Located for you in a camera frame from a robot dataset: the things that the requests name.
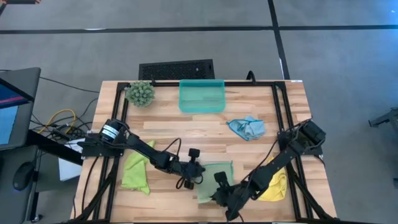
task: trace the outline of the yellow cable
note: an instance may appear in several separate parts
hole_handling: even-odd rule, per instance
[[[40,131],[38,131],[37,133],[41,134],[41,133],[49,126],[49,124],[51,124],[51,121],[52,121],[58,114],[63,113],[63,112],[66,112],[66,111],[70,111],[70,112],[73,114],[73,121],[72,121],[72,124],[71,124],[70,127],[67,129],[67,131],[65,131],[65,134],[67,134],[67,133],[71,130],[72,126],[75,124],[75,121],[76,121],[76,114],[75,114],[75,112],[74,112],[73,110],[71,110],[71,109],[64,109],[64,110],[60,110],[60,111],[56,112],[56,113],[49,119],[49,121],[47,122],[47,124],[46,124]]]

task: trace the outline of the lime green cloth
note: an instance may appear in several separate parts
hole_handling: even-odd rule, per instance
[[[155,141],[148,142],[150,147],[155,146]],[[124,172],[122,178],[122,187],[125,189],[139,190],[149,195],[150,190],[147,183],[147,174],[145,165],[149,161],[148,158],[133,152],[124,162]]]
[[[214,174],[218,172],[225,172],[227,181],[230,185],[234,184],[234,169],[231,162],[221,162],[216,164],[203,165],[206,169],[202,173],[203,182],[201,184],[195,184],[197,191],[198,203],[207,203],[211,201],[211,196],[216,193],[217,188],[220,187],[214,178]]]

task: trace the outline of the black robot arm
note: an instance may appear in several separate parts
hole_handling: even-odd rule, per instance
[[[218,205],[228,208],[226,211],[228,221],[239,216],[239,210],[250,198],[256,200],[268,189],[272,176],[278,170],[305,151],[320,147],[325,141],[325,132],[314,122],[305,121],[294,129],[279,133],[278,138],[281,152],[267,165],[258,166],[250,172],[247,180],[229,186],[224,172],[215,174],[215,179],[220,187],[217,188],[212,198]]]
[[[169,174],[179,175],[181,177],[179,182],[184,184],[184,187],[188,189],[193,189],[193,180],[201,177],[202,172],[205,171],[205,168],[199,162],[195,161],[200,155],[200,150],[190,149],[190,161],[180,162],[178,153],[172,154],[150,147],[139,136],[130,132],[127,124],[116,119],[109,119],[105,122],[95,141],[79,142],[78,144],[83,150],[85,146],[92,147],[94,144],[96,147],[106,147],[108,149],[133,149],[147,157],[156,169]]]

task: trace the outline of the computer mouse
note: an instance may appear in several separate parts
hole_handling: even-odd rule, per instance
[[[35,171],[35,165],[33,162],[24,162],[14,174],[12,179],[12,186],[16,190],[24,190],[32,179]]]

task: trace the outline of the wooden table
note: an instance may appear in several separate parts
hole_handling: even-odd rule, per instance
[[[103,82],[93,121],[93,131],[99,132],[104,122],[111,118],[116,94],[117,81]],[[286,81],[289,103],[294,123],[311,117],[302,82]],[[226,108],[220,114],[181,114],[178,108],[178,87],[155,87],[155,100],[146,108],[129,105],[127,124],[131,131],[141,139],[155,139],[157,150],[163,150],[175,138],[182,138],[180,158],[188,159],[191,147],[201,150],[202,164],[233,161],[234,180],[239,182],[249,171],[265,157],[278,132],[272,91],[267,86],[227,86]],[[279,93],[282,112],[284,113],[282,94]],[[118,118],[120,118],[123,100],[120,100]],[[264,120],[266,133],[258,140],[245,141],[233,133],[226,121],[252,115]],[[174,146],[170,152],[176,152]],[[147,179],[150,195],[121,188],[123,164],[133,151],[125,150],[122,156],[116,182],[116,190],[111,215],[112,222],[224,222],[225,208],[216,203],[198,204],[194,190],[175,188],[176,175],[170,175],[147,165]],[[272,151],[275,157],[279,153],[276,145]],[[76,192],[77,215],[81,213],[81,198],[88,171],[94,161],[84,161],[80,181]],[[97,191],[101,173],[102,158],[94,166],[87,188],[85,206]],[[309,191],[318,203],[331,216],[336,216],[328,180],[323,164],[313,156],[302,156],[303,168]],[[300,211],[305,217],[302,194],[297,189]],[[102,199],[99,217],[104,217],[106,198]],[[294,221],[294,211],[289,190],[285,199],[278,202],[260,202],[250,200],[240,211],[245,222]]]

